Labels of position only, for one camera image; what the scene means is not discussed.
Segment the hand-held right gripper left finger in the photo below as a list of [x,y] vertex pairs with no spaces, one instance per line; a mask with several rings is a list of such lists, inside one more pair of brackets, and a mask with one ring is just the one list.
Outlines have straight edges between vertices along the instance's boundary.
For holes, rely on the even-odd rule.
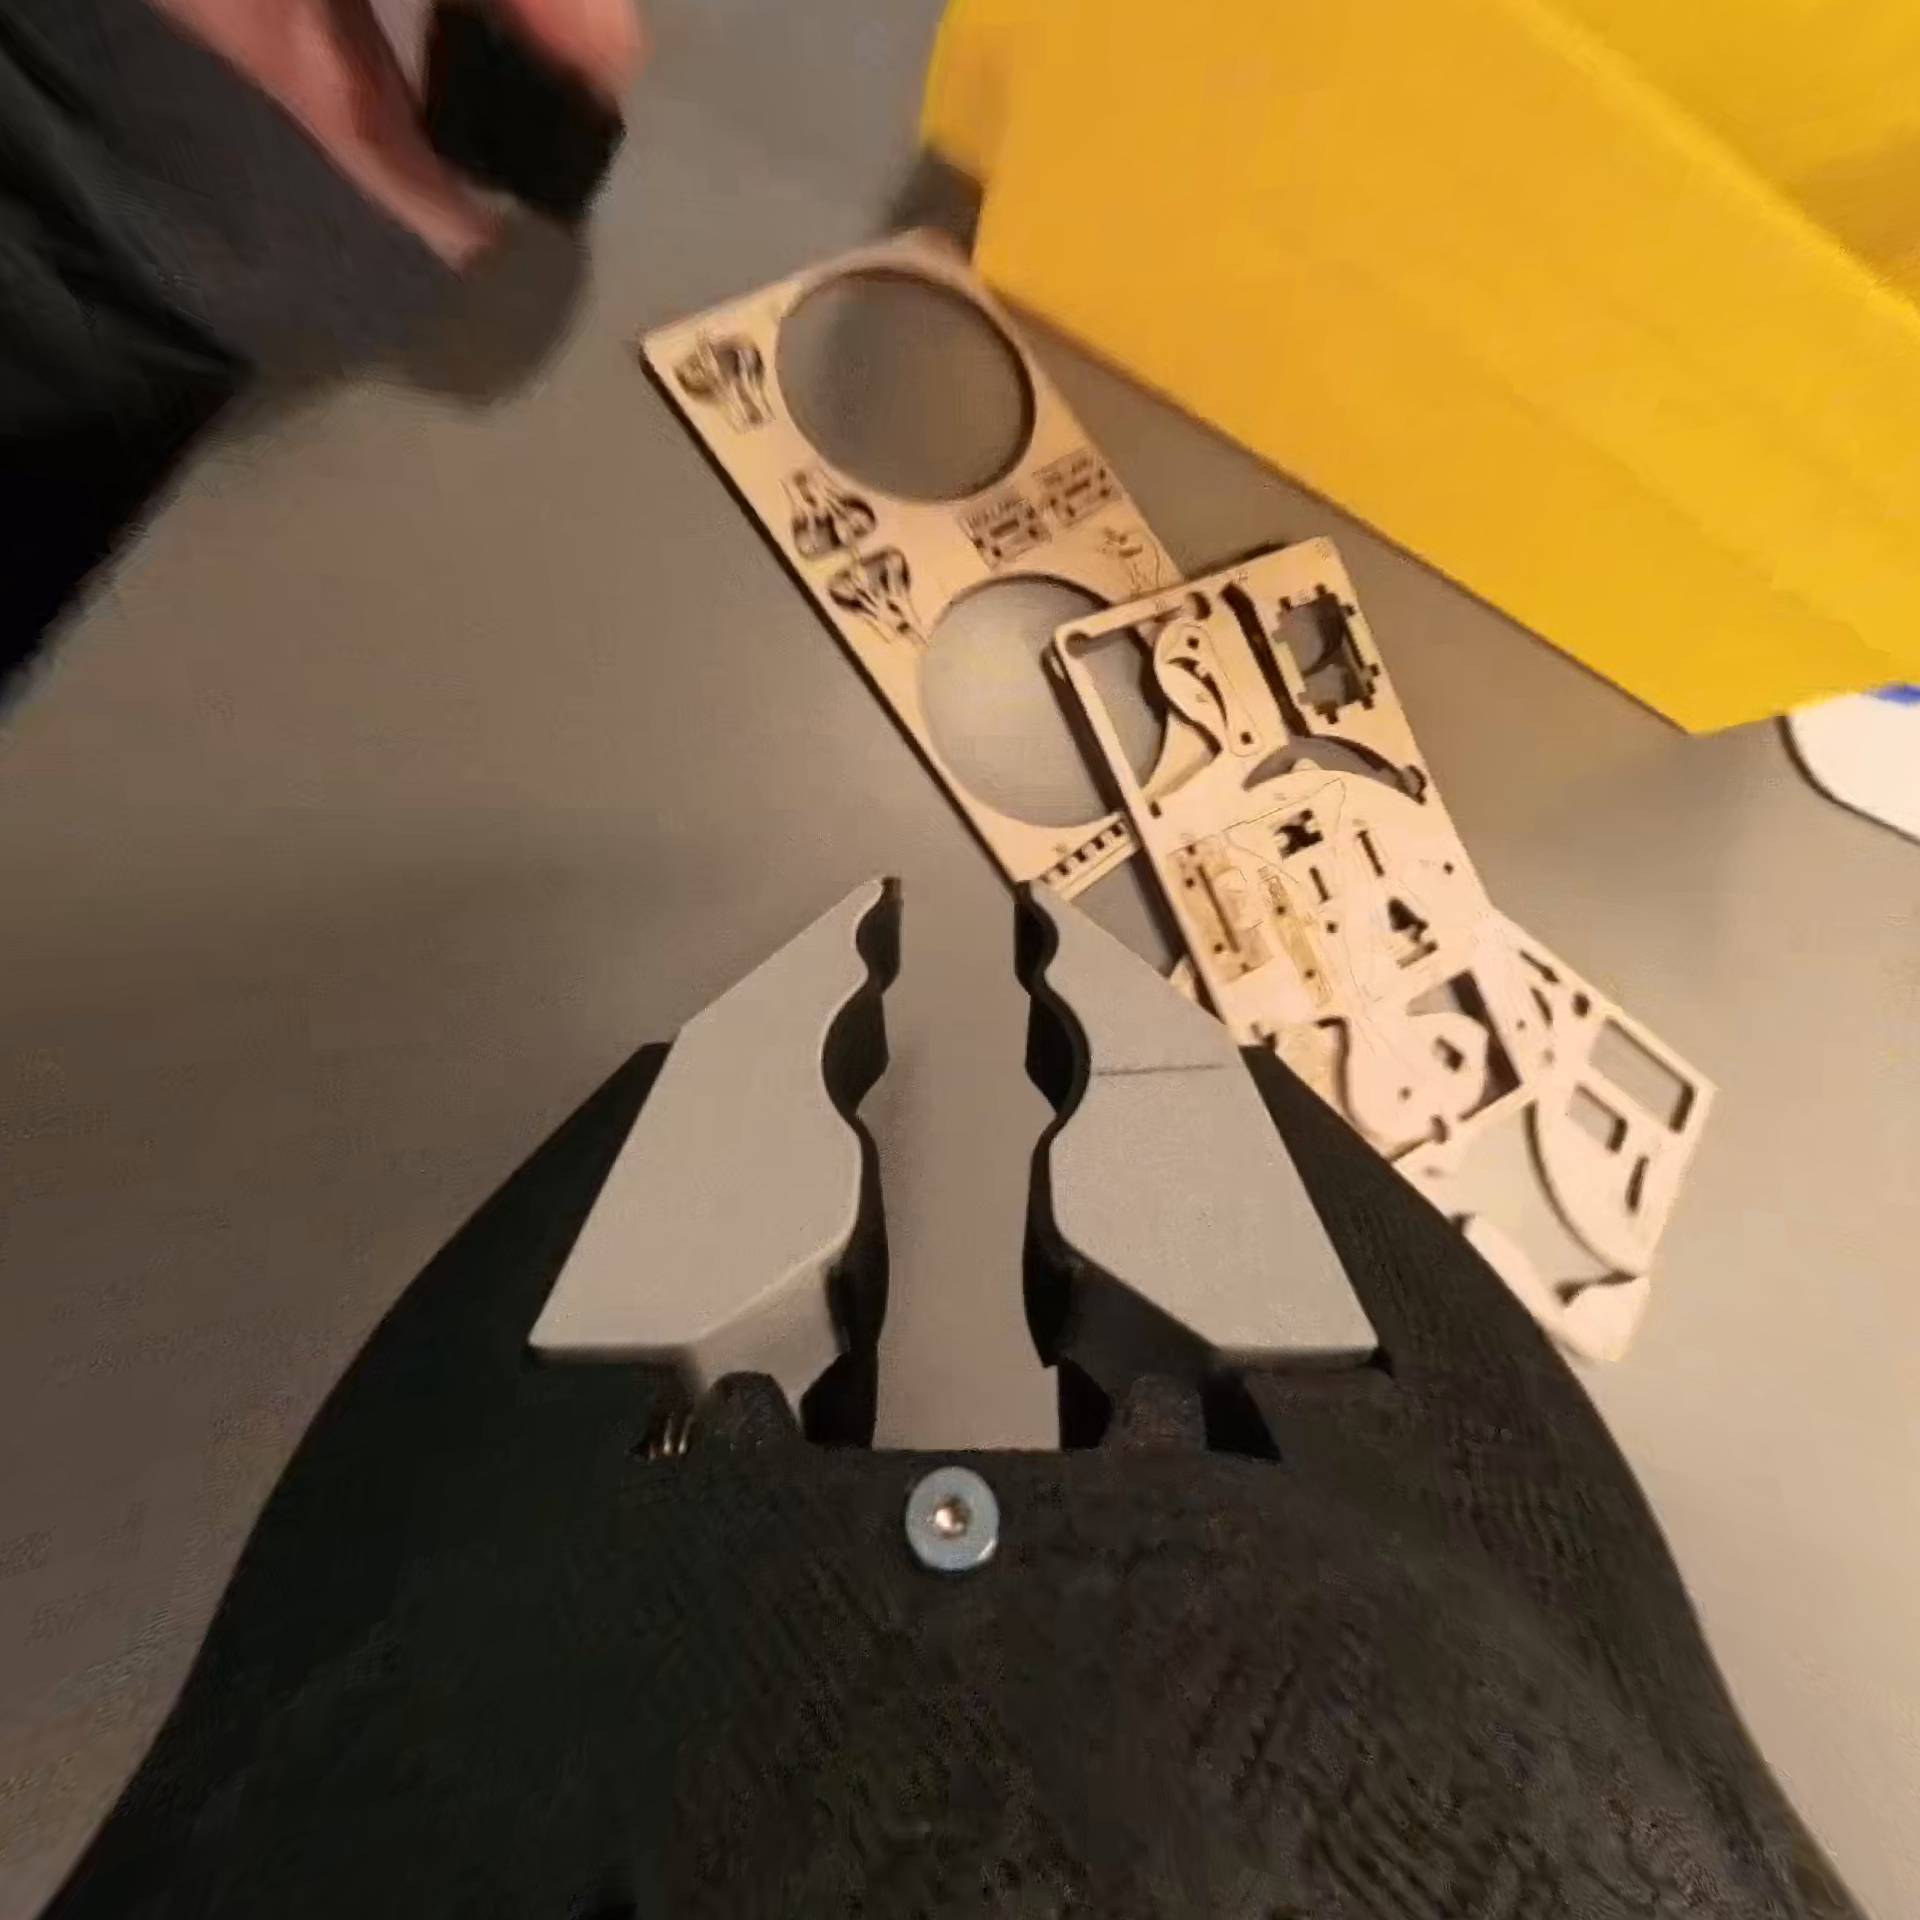
[[894,877],[852,888],[667,1042],[532,1324],[555,1362],[731,1377],[804,1406],[871,1373],[889,1290],[877,1150]]

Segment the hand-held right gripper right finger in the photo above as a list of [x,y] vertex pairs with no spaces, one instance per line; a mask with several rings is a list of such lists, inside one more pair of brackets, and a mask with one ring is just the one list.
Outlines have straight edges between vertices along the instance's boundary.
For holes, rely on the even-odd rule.
[[1337,1379],[1379,1334],[1227,1030],[1056,891],[1015,894],[1035,1141],[1021,1308],[1062,1413]]

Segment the wooden sheet with curved cutouts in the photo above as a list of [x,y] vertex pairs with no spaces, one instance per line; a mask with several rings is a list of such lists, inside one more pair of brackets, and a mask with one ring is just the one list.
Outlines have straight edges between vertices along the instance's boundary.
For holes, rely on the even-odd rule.
[[1052,663],[1195,993],[1392,1162],[1537,1074],[1514,950],[1332,540],[1067,623]]

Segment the wooden sheet with round holes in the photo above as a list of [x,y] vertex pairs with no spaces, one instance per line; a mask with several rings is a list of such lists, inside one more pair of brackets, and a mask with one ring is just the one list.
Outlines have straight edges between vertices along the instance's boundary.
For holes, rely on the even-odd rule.
[[888,235],[636,356],[999,877],[1141,878],[1046,657],[1180,567],[962,247]]

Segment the person's left forearm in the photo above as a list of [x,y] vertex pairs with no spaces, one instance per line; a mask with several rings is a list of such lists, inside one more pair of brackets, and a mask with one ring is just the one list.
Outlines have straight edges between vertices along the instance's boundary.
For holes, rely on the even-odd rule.
[[[258,77],[275,4],[1,6],[1,676],[218,424],[385,377],[468,405],[559,346],[585,237],[491,211],[454,269],[371,203]],[[367,4],[423,130],[433,9]]]

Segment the person's left hand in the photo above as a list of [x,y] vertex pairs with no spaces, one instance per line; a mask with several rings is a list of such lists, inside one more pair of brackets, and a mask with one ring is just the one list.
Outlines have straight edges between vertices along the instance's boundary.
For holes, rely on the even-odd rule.
[[[623,101],[650,53],[637,4],[507,2],[495,10],[605,107]],[[456,270],[490,248],[497,220],[431,152],[369,4],[273,4],[259,35],[259,82],[345,180]]]

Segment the wooden sheet with rectangular cutouts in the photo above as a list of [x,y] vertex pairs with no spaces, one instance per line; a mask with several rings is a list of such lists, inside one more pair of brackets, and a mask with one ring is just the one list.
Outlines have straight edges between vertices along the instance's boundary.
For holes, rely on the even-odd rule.
[[1495,909],[1341,1042],[1359,1139],[1564,1353],[1621,1358],[1714,1083]]

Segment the white blue-edged object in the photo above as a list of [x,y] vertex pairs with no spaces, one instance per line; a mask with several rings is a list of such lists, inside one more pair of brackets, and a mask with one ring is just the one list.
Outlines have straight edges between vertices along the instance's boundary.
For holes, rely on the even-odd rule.
[[1824,798],[1917,842],[1917,685],[1813,703],[1789,713],[1783,733]]

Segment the yellow plastic bin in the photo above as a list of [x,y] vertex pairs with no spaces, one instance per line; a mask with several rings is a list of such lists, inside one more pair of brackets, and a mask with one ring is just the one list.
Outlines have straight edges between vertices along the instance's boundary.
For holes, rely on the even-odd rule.
[[1690,733],[1915,680],[1915,4],[948,4],[985,282]]

